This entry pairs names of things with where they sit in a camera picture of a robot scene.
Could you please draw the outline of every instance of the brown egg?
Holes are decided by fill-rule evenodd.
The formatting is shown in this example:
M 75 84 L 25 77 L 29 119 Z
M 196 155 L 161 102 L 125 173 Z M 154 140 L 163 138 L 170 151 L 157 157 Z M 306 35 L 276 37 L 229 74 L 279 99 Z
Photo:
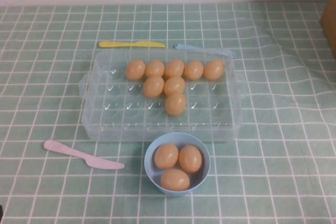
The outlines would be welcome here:
M 160 76 L 162 77 L 164 73 L 164 64 L 159 60 L 151 61 L 146 67 L 146 76 Z
M 204 71 L 203 64 L 198 60 L 193 60 L 187 64 L 184 68 L 184 75 L 189 80 L 197 80 L 199 79 Z
M 160 169 L 172 168 L 179 158 L 179 150 L 173 144 L 161 145 L 154 154 L 154 163 Z
M 185 81 L 182 77 L 171 77 L 164 84 L 163 91 L 166 95 L 173 93 L 183 93 L 185 89 Z
M 145 68 L 145 62 L 142 60 L 131 61 L 126 68 L 126 76 L 132 81 L 137 81 L 143 77 Z
M 222 60 L 212 60 L 210 61 L 204 70 L 205 78 L 214 81 L 218 80 L 225 71 L 225 65 Z
M 174 93 L 168 96 L 165 104 L 166 113 L 171 116 L 180 115 L 187 104 L 184 94 Z
M 170 169 L 162 174 L 160 184 L 170 191 L 185 191 L 190 187 L 190 179 L 184 171 Z
M 186 173 L 195 173 L 202 166 L 202 155 L 195 146 L 187 145 L 183 147 L 178 156 L 178 162 Z
M 143 93 L 146 97 L 158 97 L 163 90 L 164 81 L 160 76 L 149 77 L 143 85 Z
M 172 60 L 168 63 L 164 70 L 164 75 L 167 78 L 181 77 L 184 70 L 184 63 L 181 60 Z

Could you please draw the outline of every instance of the white grid line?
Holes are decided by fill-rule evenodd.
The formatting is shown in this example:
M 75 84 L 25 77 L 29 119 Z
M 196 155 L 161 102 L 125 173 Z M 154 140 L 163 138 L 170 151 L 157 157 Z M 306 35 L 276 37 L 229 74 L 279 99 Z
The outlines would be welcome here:
M 249 93 L 251 93 L 251 88 L 250 88 L 250 85 L 249 85 L 248 82 L 247 82 L 247 85 L 248 85 Z M 252 107 L 254 108 L 253 100 L 252 99 L 251 99 L 251 104 L 252 104 Z M 255 112 L 254 109 L 253 109 L 253 115 L 254 115 L 255 122 L 257 122 L 256 112 Z M 260 145 L 260 150 L 261 150 L 261 156 L 263 158 L 262 161 L 264 163 L 264 169 L 265 169 L 265 172 L 266 172 L 266 178 L 267 178 L 267 183 L 268 183 L 269 192 L 270 192 L 270 199 L 271 199 L 271 203 L 272 203 L 272 209 L 273 209 L 273 213 L 274 213 L 274 216 L 275 216 L 276 224 L 278 224 L 277 214 L 276 214 L 275 205 L 274 205 L 274 199 L 273 199 L 273 196 L 272 196 L 271 185 L 270 185 L 270 181 L 269 181 L 269 177 L 268 177 L 268 170 L 267 170 L 267 166 L 266 166 L 266 162 L 265 162 L 265 157 L 264 157 L 264 152 L 263 152 L 261 141 L 260 141 L 260 133 L 259 133 L 259 128 L 258 127 L 257 127 L 257 133 L 258 133 L 258 138 L 259 138 L 259 145 Z
M 293 90 L 292 90 L 291 85 L 289 85 L 289 87 L 290 87 L 290 91 L 291 91 L 291 93 L 293 94 Z M 300 111 L 300 110 L 299 110 L 299 114 L 300 114 L 301 121 L 303 122 L 303 118 L 302 118 L 302 114 L 301 114 L 301 111 Z M 304 127 L 303 124 L 302 124 L 302 128 L 303 128 L 303 132 L 304 132 L 304 135 L 305 135 L 306 139 L 308 139 L 308 138 L 307 138 L 306 129 L 305 129 L 305 127 Z M 310 144 L 309 144 L 309 141 L 307 141 L 307 143 L 308 143 L 309 151 L 310 151 L 310 153 L 312 154 L 313 152 L 312 152 L 312 150 L 311 150 L 311 146 L 310 146 Z M 328 215 L 329 215 L 329 218 L 331 219 L 331 212 L 330 212 L 329 205 L 328 205 L 328 201 L 327 201 L 327 199 L 326 199 L 326 197 L 325 197 L 325 193 L 324 193 L 324 190 L 323 190 L 323 187 L 322 187 L 322 182 L 321 182 L 321 177 L 320 177 L 320 173 L 319 173 L 319 168 L 318 168 L 318 165 L 317 165 L 317 163 L 316 163 L 315 158 L 313 158 L 313 161 L 314 161 L 314 164 L 315 164 L 315 167 L 316 167 L 316 171 L 317 171 L 317 173 L 318 173 L 318 180 L 319 180 L 319 184 L 320 184 L 320 187 L 321 187 L 322 194 L 323 194 L 323 196 L 324 196 L 324 202 L 325 202 L 325 204 L 326 204 L 326 208 L 327 208 L 327 211 L 328 211 Z
M 266 66 L 265 66 L 265 62 L 264 62 L 264 54 L 262 53 L 262 50 L 260 50 L 260 55 L 261 55 L 262 60 L 263 60 L 263 61 L 262 61 L 262 62 L 263 62 L 262 65 L 263 65 L 263 67 L 264 67 L 264 69 L 265 69 L 265 73 L 266 73 Z M 270 83 L 269 83 L 269 81 L 268 81 L 268 77 L 267 77 L 267 75 L 266 75 L 266 81 L 267 81 L 269 90 L 271 90 Z M 275 102 L 275 98 L 274 98 L 274 96 L 273 96 L 273 94 L 272 94 L 272 91 L 271 91 L 271 95 L 272 95 L 273 104 L 274 104 L 274 106 L 276 107 L 276 102 Z M 276 111 L 276 117 L 277 117 L 277 120 L 278 120 L 278 122 L 280 122 L 279 114 L 278 114 L 278 110 L 275 110 L 275 111 Z M 289 166 L 290 166 L 291 175 L 293 176 L 293 175 L 294 175 L 294 172 L 293 172 L 293 166 L 292 166 L 292 163 L 291 163 L 291 159 L 288 157 L 289 154 L 288 154 L 287 146 L 286 146 L 286 143 L 285 143 L 284 133 L 282 132 L 282 128 L 281 128 L 281 127 L 280 127 L 280 133 L 281 133 L 281 137 L 282 137 L 282 140 L 283 140 L 283 143 L 284 143 L 284 147 L 285 147 L 285 150 L 286 150 L 286 154 L 287 154 L 287 159 L 288 159 L 288 163 L 289 163 Z M 259 141 L 259 144 L 260 144 L 260 149 L 261 149 L 261 151 L 262 151 L 262 154 L 264 155 L 264 151 L 263 151 L 263 149 L 262 149 L 261 141 Z M 271 184 L 270 184 L 269 179 L 268 179 L 268 186 L 269 186 L 269 191 L 270 191 L 270 193 L 271 193 L 271 195 L 272 195 L 272 188 L 271 188 Z M 294 186 L 295 186 L 296 195 L 299 196 L 299 190 L 298 190 L 297 182 L 296 182 L 295 179 L 294 179 Z M 303 212 L 303 208 L 302 208 L 301 200 L 298 200 L 298 202 L 299 202 L 299 206 L 300 206 L 301 215 L 303 216 L 303 222 L 306 224 L 306 219 L 305 219 L 305 217 L 304 217 L 305 215 L 304 215 L 304 212 Z

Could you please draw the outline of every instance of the plastic bowl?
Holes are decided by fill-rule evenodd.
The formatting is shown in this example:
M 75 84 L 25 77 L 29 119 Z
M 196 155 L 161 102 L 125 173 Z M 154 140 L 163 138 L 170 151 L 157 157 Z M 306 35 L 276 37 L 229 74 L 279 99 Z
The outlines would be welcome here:
M 157 148 L 159 148 L 163 144 L 168 143 L 176 145 L 178 150 L 181 150 L 186 145 L 193 145 L 198 148 L 202 155 L 203 163 L 201 169 L 195 174 L 189 174 L 190 188 L 188 190 L 170 191 L 160 186 L 161 175 L 166 170 L 162 170 L 156 167 L 156 165 L 154 164 L 154 154 Z M 155 139 L 146 151 L 144 164 L 149 179 L 160 191 L 168 196 L 183 196 L 190 194 L 193 190 L 200 186 L 201 183 L 203 183 L 210 171 L 211 166 L 209 151 L 207 150 L 205 145 L 194 136 L 181 132 L 168 133 Z

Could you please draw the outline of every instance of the plastic egg tray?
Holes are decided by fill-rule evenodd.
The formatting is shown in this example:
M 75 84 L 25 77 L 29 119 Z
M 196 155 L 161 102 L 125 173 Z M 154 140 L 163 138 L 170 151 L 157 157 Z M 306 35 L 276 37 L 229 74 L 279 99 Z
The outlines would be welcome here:
M 143 80 L 125 76 L 128 63 L 141 59 L 146 65 L 173 59 L 184 63 L 200 60 L 204 65 L 214 59 L 225 63 L 225 74 L 217 81 L 204 77 L 186 80 L 185 111 L 179 116 L 165 113 L 166 97 L 149 99 L 143 95 Z M 85 99 L 82 123 L 95 141 L 152 141 L 169 132 L 185 132 L 201 141 L 230 141 L 242 122 L 240 97 L 234 62 L 223 50 L 103 50 L 97 54 L 92 73 L 80 82 Z

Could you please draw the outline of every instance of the egg compartment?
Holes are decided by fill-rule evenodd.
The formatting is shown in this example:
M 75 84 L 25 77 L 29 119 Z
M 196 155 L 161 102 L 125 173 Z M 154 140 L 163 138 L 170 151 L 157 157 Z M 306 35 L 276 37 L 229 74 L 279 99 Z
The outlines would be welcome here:
M 103 50 L 97 54 L 89 79 L 80 83 L 85 99 L 82 123 L 89 137 L 97 141 L 151 141 L 168 132 L 185 132 L 202 141 L 230 141 L 235 138 L 242 117 L 240 95 L 232 57 L 218 50 Z M 217 81 L 186 80 L 187 105 L 179 116 L 168 116 L 166 96 L 149 99 L 143 94 L 145 77 L 130 81 L 125 76 L 128 63 L 141 59 L 146 65 L 160 60 L 165 66 L 173 59 L 185 64 L 200 60 L 204 66 L 214 59 L 225 63 L 225 74 Z

